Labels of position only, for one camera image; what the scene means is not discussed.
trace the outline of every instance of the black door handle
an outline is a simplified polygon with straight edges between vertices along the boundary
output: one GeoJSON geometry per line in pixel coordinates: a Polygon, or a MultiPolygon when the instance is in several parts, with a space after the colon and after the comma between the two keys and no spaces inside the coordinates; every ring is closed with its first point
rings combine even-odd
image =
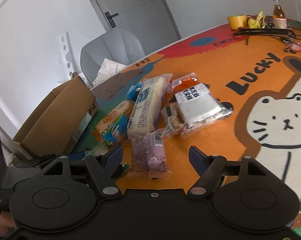
{"type": "Polygon", "coordinates": [[[115,17],[115,16],[117,16],[117,15],[118,15],[118,13],[115,13],[115,14],[113,14],[113,15],[110,15],[109,12],[106,12],[106,13],[105,13],[105,16],[106,16],[107,20],[109,21],[110,26],[111,26],[112,28],[115,28],[115,27],[116,27],[116,24],[114,23],[114,21],[113,21],[112,18],[115,17]]]}

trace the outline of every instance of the chair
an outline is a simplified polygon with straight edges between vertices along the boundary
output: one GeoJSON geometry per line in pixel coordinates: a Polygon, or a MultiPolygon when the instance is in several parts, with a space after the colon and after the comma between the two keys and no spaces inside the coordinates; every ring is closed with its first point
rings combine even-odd
{"type": "Polygon", "coordinates": [[[97,77],[104,59],[130,65],[145,57],[138,38],[123,28],[114,28],[86,44],[81,51],[81,69],[90,83],[97,77]]]}

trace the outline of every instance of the cat ear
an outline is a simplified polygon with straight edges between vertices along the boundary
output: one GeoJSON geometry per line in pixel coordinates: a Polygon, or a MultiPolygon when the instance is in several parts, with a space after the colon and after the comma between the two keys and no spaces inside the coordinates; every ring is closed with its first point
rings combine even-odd
{"type": "Polygon", "coordinates": [[[301,101],[301,94],[294,94],[293,96],[292,96],[293,98],[295,98],[297,101],[301,101]]]}
{"type": "Polygon", "coordinates": [[[262,97],[261,99],[259,99],[259,101],[263,104],[268,104],[272,100],[274,100],[272,97],[262,97]]]}

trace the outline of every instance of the table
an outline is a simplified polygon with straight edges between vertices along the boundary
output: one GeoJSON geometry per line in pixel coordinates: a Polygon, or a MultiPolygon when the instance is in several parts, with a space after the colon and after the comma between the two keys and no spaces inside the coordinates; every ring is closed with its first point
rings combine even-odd
{"type": "MultiPolygon", "coordinates": [[[[239,160],[245,155],[257,157],[301,199],[301,52],[289,50],[273,37],[251,36],[245,45],[245,40],[233,37],[228,25],[183,39],[96,87],[93,93],[100,110],[74,151],[96,144],[92,134],[95,125],[126,99],[131,85],[163,73],[178,78],[191,72],[210,85],[211,93],[220,102],[233,106],[234,113],[187,139],[176,136],[168,140],[168,179],[126,175],[116,182],[120,189],[187,191],[198,179],[188,161],[188,149],[195,145],[207,155],[219,154],[228,160],[239,160]]],[[[123,161],[130,163],[130,146],[123,148],[123,161]]],[[[301,213],[294,230],[301,235],[301,213]]]]}

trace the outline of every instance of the brown outline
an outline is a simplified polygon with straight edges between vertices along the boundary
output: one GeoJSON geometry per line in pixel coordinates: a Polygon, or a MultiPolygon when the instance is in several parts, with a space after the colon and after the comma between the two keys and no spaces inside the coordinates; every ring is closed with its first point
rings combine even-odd
{"type": "MultiPolygon", "coordinates": [[[[301,62],[301,59],[294,56],[287,56],[283,59],[284,64],[295,74],[291,77],[291,79],[287,82],[287,84],[282,88],[281,91],[275,92],[271,90],[263,90],[253,94],[241,108],[240,112],[235,121],[235,135],[236,138],[241,142],[242,145],[246,147],[243,156],[252,156],[256,157],[260,151],[260,143],[258,143],[254,138],[252,138],[247,130],[246,130],[246,122],[248,119],[248,115],[251,112],[253,106],[257,102],[258,99],[264,96],[271,96],[274,99],[284,99],[287,97],[287,94],[292,90],[296,82],[301,78],[301,73],[295,69],[290,63],[289,60],[295,58],[301,62]]],[[[293,228],[301,227],[301,214],[299,214],[296,218],[296,222],[293,228]]]]}

